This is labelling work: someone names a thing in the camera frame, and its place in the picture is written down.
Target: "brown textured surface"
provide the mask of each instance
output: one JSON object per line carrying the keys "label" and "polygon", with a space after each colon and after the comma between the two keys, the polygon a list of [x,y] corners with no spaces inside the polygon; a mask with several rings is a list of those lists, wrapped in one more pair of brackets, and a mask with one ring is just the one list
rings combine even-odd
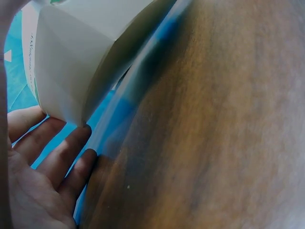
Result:
{"label": "brown textured surface", "polygon": [[82,227],[304,228],[304,16],[298,0],[195,0]]}

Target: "finger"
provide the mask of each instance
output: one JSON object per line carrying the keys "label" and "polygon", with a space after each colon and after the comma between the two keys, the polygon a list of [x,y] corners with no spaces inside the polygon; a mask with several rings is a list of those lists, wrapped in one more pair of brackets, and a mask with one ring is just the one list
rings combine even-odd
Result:
{"label": "finger", "polygon": [[96,152],[87,149],[59,186],[58,193],[70,212],[73,212],[76,200],[89,179],[96,158]]}
{"label": "finger", "polygon": [[76,156],[87,143],[91,135],[91,128],[76,128],[46,159],[37,170],[46,175],[55,190],[64,179]]}
{"label": "finger", "polygon": [[14,146],[14,150],[23,155],[28,164],[32,165],[45,146],[64,126],[65,122],[55,118],[48,118],[22,137]]}
{"label": "finger", "polygon": [[39,106],[15,110],[8,113],[9,138],[12,143],[21,138],[28,130],[40,123],[46,114]]}

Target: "cardboard carton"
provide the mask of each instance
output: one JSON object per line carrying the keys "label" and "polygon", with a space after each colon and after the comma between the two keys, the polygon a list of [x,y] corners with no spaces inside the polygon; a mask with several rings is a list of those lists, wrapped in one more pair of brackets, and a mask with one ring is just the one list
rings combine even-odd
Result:
{"label": "cardboard carton", "polygon": [[22,9],[24,67],[43,111],[84,125],[175,2],[28,3]]}

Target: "hand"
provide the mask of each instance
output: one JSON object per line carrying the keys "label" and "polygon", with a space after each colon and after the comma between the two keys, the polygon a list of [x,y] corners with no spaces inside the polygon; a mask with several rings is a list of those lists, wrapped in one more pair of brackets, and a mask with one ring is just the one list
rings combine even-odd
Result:
{"label": "hand", "polygon": [[73,211],[96,159],[89,149],[68,172],[91,135],[89,126],[75,129],[34,170],[30,166],[65,123],[48,118],[39,107],[8,114],[8,167],[12,222],[15,228],[75,228]]}

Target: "white triangle symbol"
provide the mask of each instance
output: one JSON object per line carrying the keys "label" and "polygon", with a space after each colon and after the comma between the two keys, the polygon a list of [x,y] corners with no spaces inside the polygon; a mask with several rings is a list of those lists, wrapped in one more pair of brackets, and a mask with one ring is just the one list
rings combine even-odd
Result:
{"label": "white triangle symbol", "polygon": [[4,53],[4,60],[11,62],[11,50]]}

